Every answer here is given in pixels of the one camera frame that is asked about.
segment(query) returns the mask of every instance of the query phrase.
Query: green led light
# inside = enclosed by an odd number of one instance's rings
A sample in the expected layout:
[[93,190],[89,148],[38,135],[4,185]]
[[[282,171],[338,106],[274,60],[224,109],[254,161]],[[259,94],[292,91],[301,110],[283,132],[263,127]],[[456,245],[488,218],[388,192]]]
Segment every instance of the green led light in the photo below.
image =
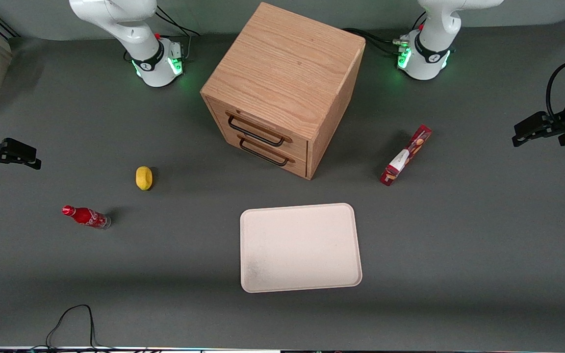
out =
[[444,59],[444,63],[441,65],[442,69],[444,69],[444,67],[446,67],[446,63],[448,63],[448,57],[450,56],[450,50],[448,50],[448,53],[446,53],[446,58]]
[[136,75],[141,77],[141,72],[139,72],[139,68],[134,63],[134,60],[132,60],[132,66],[134,66],[134,69],[136,70]]
[[398,59],[398,66],[401,67],[401,69],[407,67],[407,64],[409,63],[409,58],[411,58],[411,49],[407,48],[401,54],[401,57]]
[[176,74],[176,76],[182,74],[182,60],[167,58],[167,62],[169,63],[171,70],[173,70],[173,73]]

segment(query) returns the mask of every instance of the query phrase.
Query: white tray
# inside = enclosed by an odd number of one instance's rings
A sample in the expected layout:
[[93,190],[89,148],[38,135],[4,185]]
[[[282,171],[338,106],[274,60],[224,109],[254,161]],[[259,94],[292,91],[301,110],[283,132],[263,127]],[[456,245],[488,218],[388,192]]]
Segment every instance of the white tray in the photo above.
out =
[[241,215],[241,286],[249,293],[352,287],[361,282],[347,203],[260,208]]

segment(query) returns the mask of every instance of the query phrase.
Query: bottle cap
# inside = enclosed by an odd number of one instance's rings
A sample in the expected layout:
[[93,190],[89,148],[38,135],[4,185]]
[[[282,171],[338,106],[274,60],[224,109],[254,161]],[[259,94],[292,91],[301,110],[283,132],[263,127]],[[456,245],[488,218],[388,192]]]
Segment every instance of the bottle cap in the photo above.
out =
[[69,205],[66,205],[62,208],[63,215],[74,215],[75,212],[76,212],[76,208]]

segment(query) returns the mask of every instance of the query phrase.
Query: gray wall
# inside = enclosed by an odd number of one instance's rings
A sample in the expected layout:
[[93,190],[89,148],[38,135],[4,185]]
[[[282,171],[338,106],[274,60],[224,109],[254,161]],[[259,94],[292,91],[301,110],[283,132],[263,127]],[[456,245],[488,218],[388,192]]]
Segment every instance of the gray wall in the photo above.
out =
[[[415,0],[268,0],[269,3],[336,27],[404,28],[421,13]],[[260,0],[158,0],[179,24],[201,33],[238,33]],[[79,20],[67,0],[0,0],[0,16],[22,36],[51,40],[110,38]],[[565,20],[565,0],[505,0],[492,9],[464,11],[464,26],[540,25]],[[178,32],[148,20],[162,34]]]

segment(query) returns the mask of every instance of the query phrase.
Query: drawer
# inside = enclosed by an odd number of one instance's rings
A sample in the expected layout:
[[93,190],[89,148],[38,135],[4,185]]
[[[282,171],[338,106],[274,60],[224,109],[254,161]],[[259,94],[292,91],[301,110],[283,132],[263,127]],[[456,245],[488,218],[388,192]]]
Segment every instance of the drawer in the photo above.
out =
[[226,141],[236,148],[240,148],[255,157],[264,159],[269,163],[281,167],[288,172],[292,172],[300,177],[307,176],[307,162],[293,156],[285,155],[280,151],[255,141],[244,134],[232,134],[226,136]]
[[243,134],[253,141],[258,141],[261,145],[266,145],[273,151],[282,151],[289,156],[307,159],[307,141],[298,136],[288,133],[273,131],[254,123],[254,119],[246,116],[240,110],[233,109],[229,105],[209,99],[211,110],[217,119],[218,125],[222,128],[224,136],[233,134]]

